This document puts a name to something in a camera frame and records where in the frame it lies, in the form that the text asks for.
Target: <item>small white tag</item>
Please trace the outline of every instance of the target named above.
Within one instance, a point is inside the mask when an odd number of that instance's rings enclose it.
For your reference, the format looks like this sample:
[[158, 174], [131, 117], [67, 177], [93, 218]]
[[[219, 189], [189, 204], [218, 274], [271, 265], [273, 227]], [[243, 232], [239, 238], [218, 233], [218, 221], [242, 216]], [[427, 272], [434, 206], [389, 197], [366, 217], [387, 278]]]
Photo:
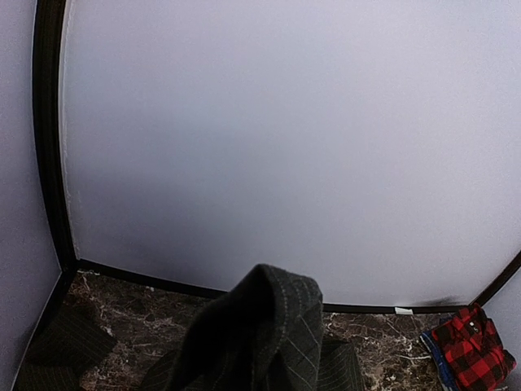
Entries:
[[396, 315], [414, 315], [412, 310], [401, 307], [394, 307], [394, 312], [396, 312]]

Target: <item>marble floor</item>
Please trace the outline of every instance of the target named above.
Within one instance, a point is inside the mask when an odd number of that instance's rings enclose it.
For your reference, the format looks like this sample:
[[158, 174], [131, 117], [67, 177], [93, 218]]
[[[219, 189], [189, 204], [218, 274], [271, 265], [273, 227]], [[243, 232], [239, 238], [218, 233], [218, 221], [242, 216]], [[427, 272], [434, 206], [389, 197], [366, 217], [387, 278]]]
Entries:
[[[93, 319], [118, 343], [82, 378], [86, 391], [137, 390], [163, 354], [179, 345], [207, 299], [79, 273], [66, 304]], [[357, 348], [367, 391], [441, 391], [436, 367], [418, 342], [443, 315], [324, 314], [326, 333]]]

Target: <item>fabric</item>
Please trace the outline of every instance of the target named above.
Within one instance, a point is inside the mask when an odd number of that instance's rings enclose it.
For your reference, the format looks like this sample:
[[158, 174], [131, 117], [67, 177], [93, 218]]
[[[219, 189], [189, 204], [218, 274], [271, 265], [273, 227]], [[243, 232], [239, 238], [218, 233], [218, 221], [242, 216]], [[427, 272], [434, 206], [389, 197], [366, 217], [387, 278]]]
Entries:
[[256, 266], [191, 325], [180, 352], [150, 369], [141, 390], [363, 390], [352, 345], [322, 342], [317, 283]]
[[114, 338], [64, 305], [29, 346], [15, 389], [78, 391], [80, 376], [115, 345]]
[[494, 390], [515, 368], [491, 319], [479, 305], [458, 311], [432, 331], [460, 389]]
[[431, 332], [423, 332], [420, 336], [423, 344], [427, 350], [431, 353], [432, 359], [436, 364], [438, 370], [438, 378], [440, 379], [441, 386], [444, 391], [459, 391], [456, 385], [456, 380], [451, 372], [450, 366], [445, 360], [443, 352], [440, 350]]

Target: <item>dark gray cloth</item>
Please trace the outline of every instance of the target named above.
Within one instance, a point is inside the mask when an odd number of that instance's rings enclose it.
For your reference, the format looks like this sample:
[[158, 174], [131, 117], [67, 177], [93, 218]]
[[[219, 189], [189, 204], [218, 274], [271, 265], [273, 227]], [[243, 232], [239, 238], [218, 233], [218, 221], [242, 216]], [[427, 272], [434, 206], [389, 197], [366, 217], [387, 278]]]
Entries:
[[80, 376], [115, 345], [114, 338], [64, 305], [29, 346], [15, 390], [78, 391]]
[[256, 266], [190, 326], [142, 391], [363, 390], [352, 345], [322, 343], [322, 293], [308, 277]]

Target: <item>red and black checkered fabric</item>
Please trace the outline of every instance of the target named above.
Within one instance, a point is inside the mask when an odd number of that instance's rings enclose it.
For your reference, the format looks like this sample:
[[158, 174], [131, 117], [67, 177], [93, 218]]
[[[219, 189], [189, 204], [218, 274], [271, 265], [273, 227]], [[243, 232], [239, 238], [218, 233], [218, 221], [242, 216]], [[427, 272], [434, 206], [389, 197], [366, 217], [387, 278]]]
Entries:
[[461, 390], [494, 390], [515, 368], [493, 321], [477, 304], [460, 310], [432, 335]]

